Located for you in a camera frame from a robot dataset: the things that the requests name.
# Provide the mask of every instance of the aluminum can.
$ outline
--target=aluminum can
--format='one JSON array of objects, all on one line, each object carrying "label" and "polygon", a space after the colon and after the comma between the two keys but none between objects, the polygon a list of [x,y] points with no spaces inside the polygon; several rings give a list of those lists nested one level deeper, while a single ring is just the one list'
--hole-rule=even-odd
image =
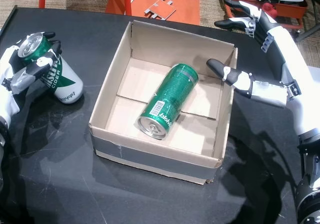
[{"label": "aluminum can", "polygon": [[[51,46],[42,33],[35,33],[21,44],[18,56],[28,65],[44,55]],[[74,103],[83,93],[82,80],[61,55],[49,71],[41,77],[41,81],[65,104]]]},{"label": "aluminum can", "polygon": [[137,121],[141,131],[155,139],[165,138],[198,79],[189,65],[173,66]]}]

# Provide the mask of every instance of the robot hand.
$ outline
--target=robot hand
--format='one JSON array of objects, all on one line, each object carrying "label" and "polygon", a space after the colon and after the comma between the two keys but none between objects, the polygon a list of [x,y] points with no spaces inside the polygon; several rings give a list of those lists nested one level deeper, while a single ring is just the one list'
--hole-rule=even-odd
[{"label": "robot hand", "polygon": [[225,0],[249,17],[215,22],[223,29],[241,29],[261,44],[261,50],[273,71],[278,85],[256,81],[251,73],[233,70],[208,60],[207,65],[241,94],[277,106],[286,106],[293,113],[294,130],[299,137],[320,134],[319,95],[309,69],[290,33],[256,6],[242,1]]},{"label": "robot hand", "polygon": [[[55,33],[47,32],[43,35],[50,39],[55,36]],[[61,53],[60,41],[50,41],[52,44],[50,50],[24,66],[18,51],[30,36],[24,37],[7,48],[0,59],[0,144],[2,146],[8,137],[4,130],[9,129],[11,117],[23,106],[27,88],[50,69]]]},{"label": "robot hand", "polygon": [[300,140],[302,180],[296,191],[299,224],[320,223],[320,109],[319,90],[289,32],[257,7],[242,1],[225,0],[249,17],[217,21],[223,29],[241,29],[261,44],[271,70],[282,86],[257,82],[251,73],[224,66],[210,59],[207,65],[232,85],[236,91],[252,99],[283,105],[293,113],[294,130]]}]

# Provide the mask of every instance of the cardboard box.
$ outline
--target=cardboard box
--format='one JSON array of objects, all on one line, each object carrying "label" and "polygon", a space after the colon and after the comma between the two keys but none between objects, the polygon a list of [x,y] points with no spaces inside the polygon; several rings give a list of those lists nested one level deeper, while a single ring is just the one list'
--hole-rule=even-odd
[{"label": "cardboard box", "polygon": [[[129,23],[89,121],[98,156],[199,184],[213,180],[225,155],[233,89],[206,66],[215,58],[236,67],[237,49],[207,37]],[[164,140],[136,120],[171,67],[192,66],[199,82]]]}]

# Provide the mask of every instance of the can lid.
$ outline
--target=can lid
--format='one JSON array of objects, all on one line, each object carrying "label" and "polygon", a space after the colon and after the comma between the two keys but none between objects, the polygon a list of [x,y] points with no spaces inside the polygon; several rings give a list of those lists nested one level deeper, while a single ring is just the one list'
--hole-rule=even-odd
[{"label": "can lid", "polygon": [[141,131],[155,139],[163,139],[166,136],[167,132],[164,127],[152,118],[141,116],[138,125]]},{"label": "can lid", "polygon": [[21,44],[18,50],[18,56],[20,58],[25,58],[31,55],[34,51],[37,50],[37,48],[41,44],[42,39],[43,39],[43,34],[40,32],[35,33],[31,36],[28,36],[26,40]]}]

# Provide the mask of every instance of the table surface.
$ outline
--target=table surface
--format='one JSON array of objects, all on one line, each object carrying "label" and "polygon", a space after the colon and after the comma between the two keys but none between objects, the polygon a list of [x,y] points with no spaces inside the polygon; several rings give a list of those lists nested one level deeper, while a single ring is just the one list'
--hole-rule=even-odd
[{"label": "table surface", "polygon": [[12,120],[0,202],[35,223],[296,223],[292,189],[300,179],[298,139],[285,109],[235,94],[225,160],[203,186],[121,165],[93,152],[88,121],[129,21],[156,23],[234,43],[239,69],[272,77],[246,35],[137,17],[18,8],[0,55],[26,34],[55,31],[63,57],[84,82],[64,105],[41,82]]}]

